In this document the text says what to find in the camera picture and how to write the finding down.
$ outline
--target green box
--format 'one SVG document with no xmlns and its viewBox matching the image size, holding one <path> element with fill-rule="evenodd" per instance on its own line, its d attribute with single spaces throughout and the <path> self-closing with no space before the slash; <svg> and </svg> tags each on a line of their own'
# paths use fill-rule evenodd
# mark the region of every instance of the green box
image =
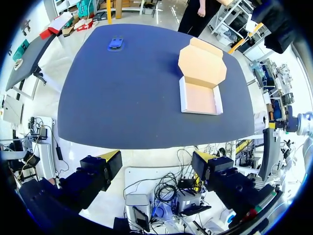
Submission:
<svg viewBox="0 0 313 235">
<path fill-rule="evenodd" d="M 18 59 L 21 59 L 28 46 L 29 42 L 27 39 L 25 39 L 24 42 L 17 48 L 16 52 L 14 53 L 13 60 L 17 61 Z"/>
</svg>

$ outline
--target table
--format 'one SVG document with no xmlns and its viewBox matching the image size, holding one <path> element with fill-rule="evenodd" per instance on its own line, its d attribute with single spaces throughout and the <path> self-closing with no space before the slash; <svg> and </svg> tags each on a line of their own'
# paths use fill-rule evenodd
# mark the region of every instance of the table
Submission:
<svg viewBox="0 0 313 235">
<path fill-rule="evenodd" d="M 120 52 L 107 47 L 124 38 Z M 97 27 L 80 48 L 63 86 L 59 136 L 105 148 L 152 149 L 232 141 L 254 133 L 250 94 L 238 61 L 224 53 L 224 113 L 180 110 L 179 51 L 192 36 L 169 29 L 115 24 Z"/>
<path fill-rule="evenodd" d="M 38 36 L 32 42 L 30 42 L 28 48 L 22 56 L 22 65 L 17 70 L 14 70 L 14 68 L 12 69 L 5 91 L 8 91 L 9 89 L 14 89 L 16 92 L 33 100 L 38 81 L 42 80 L 45 84 L 46 82 L 48 82 L 50 85 L 52 85 L 56 91 L 61 92 L 61 89 L 54 83 L 54 81 L 46 74 L 44 74 L 41 68 L 38 66 L 42 55 L 55 37 L 56 35 L 52 34 L 43 40 L 40 36 Z M 32 74 L 37 77 L 32 95 L 28 95 L 15 87 L 16 84 L 27 79 Z"/>
</svg>

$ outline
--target floor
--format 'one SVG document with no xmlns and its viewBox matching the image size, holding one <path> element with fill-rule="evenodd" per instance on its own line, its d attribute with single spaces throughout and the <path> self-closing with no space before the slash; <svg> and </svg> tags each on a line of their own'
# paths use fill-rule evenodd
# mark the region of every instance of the floor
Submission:
<svg viewBox="0 0 313 235">
<path fill-rule="evenodd" d="M 140 16 L 138 12 L 123 12 L 123 18 L 116 20 L 113 19 L 113 24 L 147 24 L 159 27 L 165 27 L 172 30 L 177 30 L 179 21 L 182 18 L 185 4 L 181 3 L 181 0 L 167 0 L 160 2 L 158 5 L 158 11 L 154 18 L 151 15 Z M 97 26 L 106 25 L 107 21 L 100 22 Z M 50 47 L 40 61 L 40 67 L 52 77 L 56 83 L 63 85 L 68 70 L 71 66 L 72 59 L 75 54 L 86 40 L 86 38 L 92 33 L 93 29 L 87 31 L 74 32 L 67 38 L 56 39 L 52 42 Z M 206 28 L 200 36 L 201 39 L 208 41 L 209 43 L 228 51 L 230 48 L 224 47 L 220 44 L 214 35 L 211 35 L 210 30 Z M 239 61 L 243 72 L 246 77 L 246 81 L 249 82 L 253 79 L 252 73 L 248 68 L 248 60 L 240 53 L 235 52 L 233 54 Z M 23 90 L 27 92 L 32 88 L 35 78 L 26 80 Z M 258 89 L 258 86 L 254 83 L 249 86 L 250 96 L 253 105 L 254 113 L 265 111 L 266 107 L 262 98 L 262 94 Z M 27 98 L 21 97 L 21 101 L 24 103 L 24 112 L 22 123 L 18 127 L 18 131 L 21 133 L 27 133 L 27 121 L 30 116 L 46 116 L 57 119 L 58 102 L 60 94 L 54 91 L 49 86 L 44 86 L 42 82 L 39 83 L 36 91 L 36 95 L 33 101 Z M 69 170 L 61 173 L 61 177 L 67 177 L 73 173 L 77 167 L 80 166 L 79 161 L 87 155 L 97 156 L 109 152 L 109 149 L 97 148 L 92 146 L 86 146 L 76 144 L 63 139 L 58 138 L 56 125 L 53 129 L 54 135 L 57 137 L 59 145 L 62 150 L 64 160 L 69 164 Z M 211 144 L 211 150 L 224 146 L 221 144 Z M 184 158 L 185 163 L 190 162 L 190 156 L 188 154 L 183 155 L 183 151 L 177 156 L 177 151 L 183 147 L 175 147 L 169 149 L 150 149 L 150 150 L 121 150 L 123 159 L 123 168 L 120 170 L 116 178 L 113 180 L 112 185 L 107 192 L 100 192 L 91 206 L 87 210 L 83 210 L 81 215 L 87 217 L 100 224 L 112 227 L 114 217 L 122 216 L 124 210 L 124 199 L 122 191 L 124 188 L 124 168 L 127 166 L 171 166 L 179 165 L 179 161 Z M 187 151 L 192 153 L 193 147 L 187 147 Z M 66 165 L 62 161 L 56 160 L 56 169 L 66 169 Z M 219 217 L 224 205 L 217 198 L 215 193 L 211 193 L 206 201 L 208 203 L 214 203 L 216 205 L 212 208 L 210 214 L 201 215 L 201 220 L 208 220 L 210 216 L 214 215 Z M 112 213 L 105 213 L 109 208 L 114 205 Z"/>
</svg>

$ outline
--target white wall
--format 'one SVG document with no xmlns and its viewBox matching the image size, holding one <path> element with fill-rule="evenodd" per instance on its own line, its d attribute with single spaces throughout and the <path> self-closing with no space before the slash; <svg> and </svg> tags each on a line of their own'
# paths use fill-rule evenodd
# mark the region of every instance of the white wall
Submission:
<svg viewBox="0 0 313 235">
<path fill-rule="evenodd" d="M 19 45 L 27 39 L 29 42 L 34 40 L 39 33 L 44 29 L 46 25 L 49 24 L 49 18 L 45 10 L 44 2 L 41 1 L 38 3 L 37 6 L 29 12 L 28 16 L 25 19 L 30 20 L 30 32 L 27 32 L 27 36 L 24 36 L 22 31 L 18 29 L 16 36 L 12 41 L 12 54 L 16 51 Z M 6 55 L 3 65 L 1 67 L 1 74 L 0 74 L 0 94 L 8 94 L 12 97 L 16 97 L 16 92 L 13 90 L 9 90 L 7 93 L 5 92 L 5 87 L 10 77 L 12 68 L 14 66 L 13 55 L 9 56 Z M 9 139 L 12 138 L 12 128 L 9 122 L 3 121 L 0 119 L 0 139 Z"/>
</svg>

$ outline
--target cardboard box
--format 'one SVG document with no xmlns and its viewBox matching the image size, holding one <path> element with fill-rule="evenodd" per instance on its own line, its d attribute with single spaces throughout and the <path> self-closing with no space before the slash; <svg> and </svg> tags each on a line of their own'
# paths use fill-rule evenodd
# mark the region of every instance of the cardboard box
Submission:
<svg viewBox="0 0 313 235">
<path fill-rule="evenodd" d="M 100 4 L 100 9 L 107 9 L 107 3 L 104 2 Z"/>
<path fill-rule="evenodd" d="M 48 37 L 50 37 L 53 33 L 48 29 L 46 28 L 44 31 L 42 31 L 39 35 L 41 37 L 41 39 L 46 39 Z"/>
<path fill-rule="evenodd" d="M 141 1 L 130 1 L 130 7 L 140 7 Z"/>
<path fill-rule="evenodd" d="M 62 29 L 62 34 L 64 37 L 67 37 L 73 32 L 73 30 L 74 30 L 74 26 L 71 26 L 69 28 L 64 28 Z"/>
<path fill-rule="evenodd" d="M 122 18 L 122 0 L 116 0 L 113 3 L 113 7 L 115 8 L 115 18 L 121 19 Z"/>
<path fill-rule="evenodd" d="M 211 89 L 179 80 L 182 113 L 219 115 L 223 113 L 219 86 Z"/>
<path fill-rule="evenodd" d="M 183 113 L 219 115 L 223 113 L 218 84 L 226 77 L 223 52 L 197 38 L 180 50 L 179 67 L 184 76 L 179 81 Z"/>
<path fill-rule="evenodd" d="M 72 17 L 72 14 L 69 12 L 63 12 L 62 15 L 58 16 L 50 23 L 48 29 L 55 34 L 58 34 Z"/>
<path fill-rule="evenodd" d="M 122 0 L 122 7 L 130 7 L 130 1 L 129 0 Z M 113 2 L 113 7 L 116 8 L 116 1 Z"/>
<path fill-rule="evenodd" d="M 267 108 L 268 112 L 274 112 L 272 104 L 267 104 L 266 108 Z"/>
<path fill-rule="evenodd" d="M 180 50 L 178 65 L 187 83 L 214 88 L 225 80 L 226 65 L 223 52 L 197 38 Z"/>
</svg>

